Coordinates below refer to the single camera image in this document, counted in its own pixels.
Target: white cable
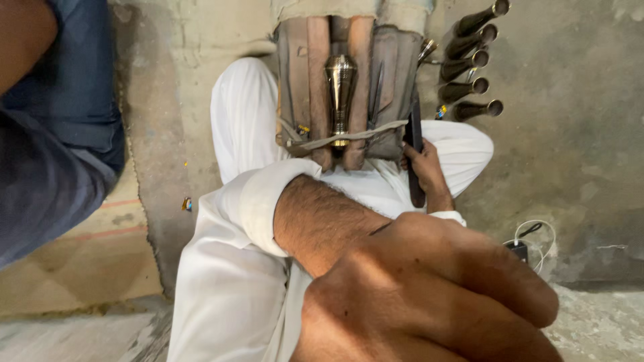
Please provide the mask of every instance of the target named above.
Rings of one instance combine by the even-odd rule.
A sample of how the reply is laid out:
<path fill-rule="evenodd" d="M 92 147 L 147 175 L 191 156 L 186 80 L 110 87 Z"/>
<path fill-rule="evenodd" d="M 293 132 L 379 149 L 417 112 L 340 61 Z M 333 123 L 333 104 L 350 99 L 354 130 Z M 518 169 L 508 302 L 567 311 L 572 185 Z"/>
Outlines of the white cable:
<path fill-rule="evenodd" d="M 546 252 L 545 252 L 545 254 L 544 254 L 544 252 L 541 250 L 541 247 L 537 247 L 537 251 L 539 252 L 539 255 L 541 256 L 541 260 L 539 260 L 539 263 L 536 265 L 536 267 L 535 267 L 533 270 L 534 270 L 534 271 L 536 271 L 536 273 L 537 273 L 537 274 L 540 274 L 540 273 L 541 273 L 541 270 L 544 268 L 544 261 L 545 261 L 545 258 L 548 256 L 548 254 L 550 254 L 550 252 L 553 250 L 553 247 L 554 247 L 555 243 L 557 242 L 557 232 L 556 232 L 556 230 L 555 230 L 554 226 L 552 226 L 549 222 L 544 221 L 544 220 L 530 220 L 530 221 L 526 221 L 526 222 L 522 223 L 521 225 L 519 225 L 519 227 L 517 227 L 517 228 L 516 228 L 516 231 L 515 231 L 515 238 L 514 238 L 514 239 L 512 239 L 512 240 L 508 240 L 508 241 L 504 242 L 504 243 L 503 243 L 503 245 L 507 245 L 507 244 L 509 244 L 509 243 L 515 243 L 515 245 L 518 245 L 518 243 L 519 243 L 519 242 L 523 242 L 523 243 L 524 243 L 524 244 L 526 244 L 526 245 L 534 245 L 534 246 L 536 246 L 536 245 L 535 245 L 535 243 L 533 243 L 533 242 L 529 242 L 529 241 L 527 241 L 527 240 L 525 240 L 525 239 L 520 239 L 520 238 L 519 238 L 519 231 L 520 231 L 520 230 L 521 230 L 521 228 L 522 228 L 524 225 L 526 225 L 526 224 L 538 223 L 538 222 L 540 222 L 541 224 L 546 224 L 546 225 L 548 225 L 548 227 L 550 228 L 550 230 L 552 230 L 552 232 L 553 232 L 553 242 L 550 244 L 550 247 L 548 248 L 548 251 L 546 251 Z"/>

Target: wrist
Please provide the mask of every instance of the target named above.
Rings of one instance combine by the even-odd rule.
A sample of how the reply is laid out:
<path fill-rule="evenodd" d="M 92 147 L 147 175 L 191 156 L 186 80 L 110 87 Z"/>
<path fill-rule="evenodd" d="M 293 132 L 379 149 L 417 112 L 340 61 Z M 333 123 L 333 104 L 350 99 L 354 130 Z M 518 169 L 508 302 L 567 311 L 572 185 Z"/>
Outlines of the wrist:
<path fill-rule="evenodd" d="M 426 193 L 427 195 L 427 213 L 437 213 L 439 211 L 455 211 L 454 199 L 451 197 L 449 189 L 434 190 Z"/>

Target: metal tool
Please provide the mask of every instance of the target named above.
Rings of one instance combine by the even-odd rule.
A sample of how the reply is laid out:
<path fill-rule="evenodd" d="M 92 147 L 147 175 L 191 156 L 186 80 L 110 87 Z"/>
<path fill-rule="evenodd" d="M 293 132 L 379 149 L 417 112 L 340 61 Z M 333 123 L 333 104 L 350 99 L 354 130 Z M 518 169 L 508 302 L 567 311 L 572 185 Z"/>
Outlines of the metal tool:
<path fill-rule="evenodd" d="M 331 55 L 325 64 L 325 72 L 330 92 L 331 134 L 345 135 L 349 132 L 349 114 L 358 75 L 357 66 L 348 55 Z M 348 140 L 337 140 L 331 145 L 344 147 L 348 144 Z"/>
<path fill-rule="evenodd" d="M 489 81 L 477 78 L 472 83 L 448 83 L 439 89 L 439 98 L 445 104 L 452 104 L 469 94 L 483 94 L 489 89 Z"/>
<path fill-rule="evenodd" d="M 461 102 L 454 107 L 454 120 L 465 122 L 472 117 L 480 115 L 497 117 L 501 113 L 503 113 L 503 102 L 500 100 L 495 99 L 488 104 Z"/>
<path fill-rule="evenodd" d="M 425 39 L 422 42 L 421 53 L 418 54 L 418 66 L 421 66 L 422 62 L 438 47 L 439 45 L 433 39 Z"/>
<path fill-rule="evenodd" d="M 416 85 L 412 91 L 412 111 L 409 114 L 409 122 L 405 125 L 404 141 L 413 147 L 416 152 L 422 152 L 422 130 L 421 130 L 421 100 Z M 412 161 L 407 158 L 409 171 L 409 193 L 414 207 L 425 206 L 426 195 L 421 189 L 418 175 L 414 172 Z"/>
<path fill-rule="evenodd" d="M 371 120 L 368 123 L 367 129 L 375 129 L 378 124 L 378 114 L 380 114 L 380 98 L 383 95 L 383 79 L 384 79 L 384 62 L 380 62 L 378 69 L 378 83 L 375 85 L 375 99 L 374 107 L 371 109 Z"/>
<path fill-rule="evenodd" d="M 467 77 L 467 78 L 465 78 L 465 82 L 466 82 L 466 83 L 471 82 L 471 81 L 472 81 L 472 79 L 474 79 L 474 75 L 476 75 L 476 73 L 477 73 L 477 69 L 476 69 L 476 68 L 472 68 L 472 69 L 470 69 L 470 70 L 469 70 L 469 72 L 468 72 L 468 77 Z"/>
<path fill-rule="evenodd" d="M 440 68 L 440 77 L 446 82 L 451 82 L 466 70 L 470 68 L 483 68 L 488 65 L 488 62 L 488 52 L 485 50 L 479 50 L 470 58 L 445 62 Z"/>
<path fill-rule="evenodd" d="M 454 38 L 445 49 L 445 55 L 449 59 L 461 59 L 472 49 L 482 44 L 489 44 L 498 37 L 498 28 L 493 24 L 488 24 L 479 32 L 462 38 Z"/>
<path fill-rule="evenodd" d="M 461 19 L 456 26 L 456 34 L 459 37 L 466 37 L 472 35 L 481 29 L 488 21 L 506 15 L 510 10 L 510 2 L 508 0 L 496 0 L 487 10 L 480 13 L 465 16 Z"/>

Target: wooden stick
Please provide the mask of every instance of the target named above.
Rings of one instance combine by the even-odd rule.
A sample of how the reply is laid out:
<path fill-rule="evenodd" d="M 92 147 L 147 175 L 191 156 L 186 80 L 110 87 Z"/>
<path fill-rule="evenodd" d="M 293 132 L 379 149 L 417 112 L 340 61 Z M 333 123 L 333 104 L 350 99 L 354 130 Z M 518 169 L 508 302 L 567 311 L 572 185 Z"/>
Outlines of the wooden stick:
<path fill-rule="evenodd" d="M 349 133 L 366 131 L 368 116 L 369 85 L 371 79 L 372 34 L 374 18 L 354 16 L 349 28 L 349 55 L 358 66 L 358 80 L 351 104 Z M 365 141 L 351 141 L 345 148 L 342 163 L 347 170 L 361 169 L 365 162 Z"/>
<path fill-rule="evenodd" d="M 330 137 L 331 115 L 329 109 L 328 81 L 324 65 L 331 52 L 329 18 L 307 18 L 308 89 L 310 99 L 311 140 Z M 314 149 L 311 158 L 322 166 L 322 172 L 332 166 L 331 146 Z"/>

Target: leg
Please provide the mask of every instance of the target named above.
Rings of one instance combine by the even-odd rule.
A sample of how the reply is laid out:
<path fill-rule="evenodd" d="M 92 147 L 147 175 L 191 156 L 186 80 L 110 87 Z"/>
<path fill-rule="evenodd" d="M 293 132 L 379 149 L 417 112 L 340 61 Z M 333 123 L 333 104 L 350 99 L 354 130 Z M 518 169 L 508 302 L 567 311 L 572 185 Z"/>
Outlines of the leg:
<path fill-rule="evenodd" d="M 0 268 L 100 207 L 123 167 L 105 0 L 52 0 L 57 39 L 0 99 Z"/>
<path fill-rule="evenodd" d="M 125 143 L 114 100 L 106 0 L 50 0 L 58 36 L 33 70 L 1 99 L 40 122 L 63 144 L 84 149 L 119 173 Z"/>
<path fill-rule="evenodd" d="M 421 128 L 423 137 L 436 146 L 452 196 L 459 196 L 491 160 L 492 140 L 465 123 L 424 120 Z"/>
<path fill-rule="evenodd" d="M 289 157 L 275 143 L 277 98 L 273 74 L 259 59 L 239 59 L 217 80 L 210 114 L 224 184 Z"/>

